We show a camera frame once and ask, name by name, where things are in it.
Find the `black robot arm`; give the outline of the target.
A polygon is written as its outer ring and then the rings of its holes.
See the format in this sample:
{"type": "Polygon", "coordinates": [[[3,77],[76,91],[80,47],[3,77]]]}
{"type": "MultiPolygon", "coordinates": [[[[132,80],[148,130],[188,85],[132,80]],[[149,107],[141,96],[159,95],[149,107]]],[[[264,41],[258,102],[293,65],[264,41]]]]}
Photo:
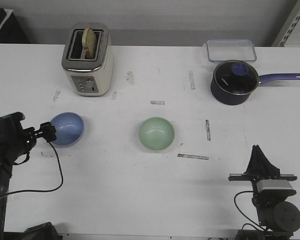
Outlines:
{"type": "Polygon", "coordinates": [[[233,202],[237,210],[248,220],[237,231],[236,240],[289,240],[300,229],[300,210],[288,197],[296,195],[290,182],[297,180],[294,174],[282,174],[270,163],[259,145],[253,145],[249,163],[244,173],[231,173],[230,182],[251,183],[252,190],[237,193],[233,202]],[[237,197],[251,193],[251,202],[256,208],[258,222],[240,210],[237,197]]]}
{"type": "Polygon", "coordinates": [[[30,151],[38,138],[48,143],[56,140],[56,129],[50,122],[40,125],[38,130],[33,127],[24,129],[21,125],[22,115],[0,117],[0,240],[61,240],[51,222],[29,227],[24,232],[4,232],[7,198],[10,179],[16,160],[25,155],[30,158],[30,151]]]}

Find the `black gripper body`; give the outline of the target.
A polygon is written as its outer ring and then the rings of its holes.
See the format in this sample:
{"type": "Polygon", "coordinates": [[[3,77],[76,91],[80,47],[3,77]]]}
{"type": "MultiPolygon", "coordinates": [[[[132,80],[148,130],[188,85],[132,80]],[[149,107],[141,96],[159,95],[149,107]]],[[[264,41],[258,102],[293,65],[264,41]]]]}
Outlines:
{"type": "Polygon", "coordinates": [[[23,130],[23,140],[27,148],[33,148],[37,144],[37,139],[43,138],[47,143],[57,139],[56,128],[51,122],[41,123],[39,129],[29,127],[23,130]]]}
{"type": "Polygon", "coordinates": [[[231,173],[228,177],[228,180],[231,181],[237,181],[237,182],[243,182],[248,181],[251,182],[252,188],[255,192],[257,191],[257,182],[261,180],[288,180],[288,182],[296,181],[298,177],[293,174],[282,174],[280,176],[260,176],[260,175],[250,175],[250,174],[239,174],[239,173],[231,173]]]}

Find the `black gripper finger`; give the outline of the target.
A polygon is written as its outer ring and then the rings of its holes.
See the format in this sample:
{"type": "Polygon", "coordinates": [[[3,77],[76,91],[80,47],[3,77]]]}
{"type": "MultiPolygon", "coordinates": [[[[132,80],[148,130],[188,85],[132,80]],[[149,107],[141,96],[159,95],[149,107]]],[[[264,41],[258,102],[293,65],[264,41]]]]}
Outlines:
{"type": "Polygon", "coordinates": [[[245,171],[247,175],[256,175],[259,171],[258,147],[258,145],[252,146],[251,156],[245,171]]]}
{"type": "Polygon", "coordinates": [[[280,169],[275,167],[270,161],[267,159],[260,146],[258,145],[258,163],[260,166],[260,171],[263,176],[279,176],[280,169]]]}

